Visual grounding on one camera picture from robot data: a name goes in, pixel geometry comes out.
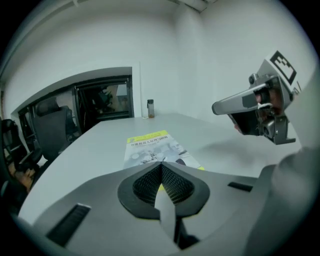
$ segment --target white table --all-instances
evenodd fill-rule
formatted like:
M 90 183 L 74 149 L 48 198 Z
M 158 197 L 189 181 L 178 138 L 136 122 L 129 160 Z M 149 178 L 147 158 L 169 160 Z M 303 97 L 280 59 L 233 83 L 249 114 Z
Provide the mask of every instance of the white table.
M 153 119 L 103 121 L 72 143 L 44 172 L 26 198 L 19 217 L 31 225 L 51 204 L 95 177 L 123 169 L 127 138 L 161 130 L 173 136 L 207 171 L 258 177 L 300 148 L 275 146 L 263 137 L 243 136 L 230 128 L 181 114 Z

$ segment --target magazine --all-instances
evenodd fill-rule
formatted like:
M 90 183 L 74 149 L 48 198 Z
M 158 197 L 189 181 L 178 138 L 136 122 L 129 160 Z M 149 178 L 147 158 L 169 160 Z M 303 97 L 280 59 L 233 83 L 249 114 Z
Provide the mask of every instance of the magazine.
M 152 162 L 172 162 L 204 170 L 166 130 L 127 139 L 124 169 Z

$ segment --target small bottle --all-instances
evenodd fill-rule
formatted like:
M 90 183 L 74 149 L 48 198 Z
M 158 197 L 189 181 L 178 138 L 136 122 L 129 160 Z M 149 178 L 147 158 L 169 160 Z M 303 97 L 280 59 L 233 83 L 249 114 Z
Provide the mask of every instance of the small bottle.
M 146 108 L 148 109 L 148 117 L 154 118 L 155 117 L 155 105 L 154 105 L 153 99 L 147 100 Z

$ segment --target vent slot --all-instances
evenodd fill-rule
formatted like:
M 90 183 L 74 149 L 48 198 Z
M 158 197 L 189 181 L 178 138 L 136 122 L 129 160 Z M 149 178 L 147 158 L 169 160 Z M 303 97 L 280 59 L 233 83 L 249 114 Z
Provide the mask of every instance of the vent slot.
M 241 183 L 237 183 L 237 182 L 230 182 L 228 184 L 228 186 L 231 188 L 235 188 L 237 190 L 243 190 L 243 191 L 247 191 L 247 192 L 251 192 L 251 190 L 253 189 L 253 186 L 241 184 Z
M 46 237 L 64 247 L 90 210 L 91 207 L 78 203 L 59 221 Z
M 192 182 L 165 166 L 162 166 L 162 184 L 174 205 L 183 202 L 195 191 Z
M 161 184 L 160 165 L 147 172 L 133 183 L 134 194 L 145 203 L 155 206 L 156 196 Z

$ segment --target window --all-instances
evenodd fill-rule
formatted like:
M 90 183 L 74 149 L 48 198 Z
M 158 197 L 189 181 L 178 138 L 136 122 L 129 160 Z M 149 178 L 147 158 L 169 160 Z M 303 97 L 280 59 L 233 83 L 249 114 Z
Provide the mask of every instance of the window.
M 91 126 L 134 116 L 130 76 L 86 81 L 75 88 Z

